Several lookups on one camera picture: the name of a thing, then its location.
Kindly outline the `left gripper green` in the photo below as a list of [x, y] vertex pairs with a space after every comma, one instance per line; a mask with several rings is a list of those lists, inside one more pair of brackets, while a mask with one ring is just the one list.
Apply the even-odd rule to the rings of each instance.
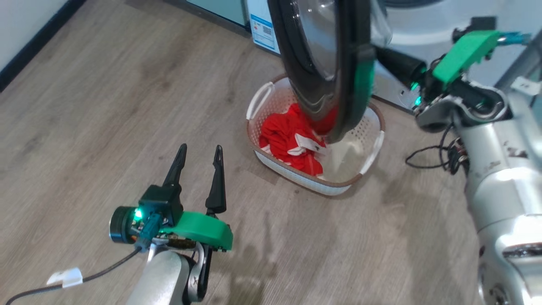
[[[187, 150], [187, 144], [180, 145], [163, 186], [173, 186], [180, 183]], [[223, 149], [217, 145], [213, 158], [213, 181], [206, 199], [206, 215], [221, 214], [227, 210], [223, 158]], [[206, 215], [198, 212], [184, 212], [175, 227], [162, 228], [159, 232], [159, 241], [165, 242], [167, 247], [179, 250], [194, 249], [198, 242], [201, 245], [209, 245], [215, 250], [231, 251], [233, 233], [229, 225], [218, 218]]]

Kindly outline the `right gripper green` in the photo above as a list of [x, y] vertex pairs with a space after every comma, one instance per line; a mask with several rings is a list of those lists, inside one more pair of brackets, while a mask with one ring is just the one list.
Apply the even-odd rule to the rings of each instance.
[[390, 48], [376, 47], [378, 62], [410, 90], [420, 86], [414, 109], [428, 106], [437, 98], [451, 95], [470, 109], [493, 109], [498, 98], [490, 89], [482, 89], [466, 79], [470, 66], [490, 60], [499, 44], [497, 30], [455, 30], [454, 44], [446, 54], [426, 63]]

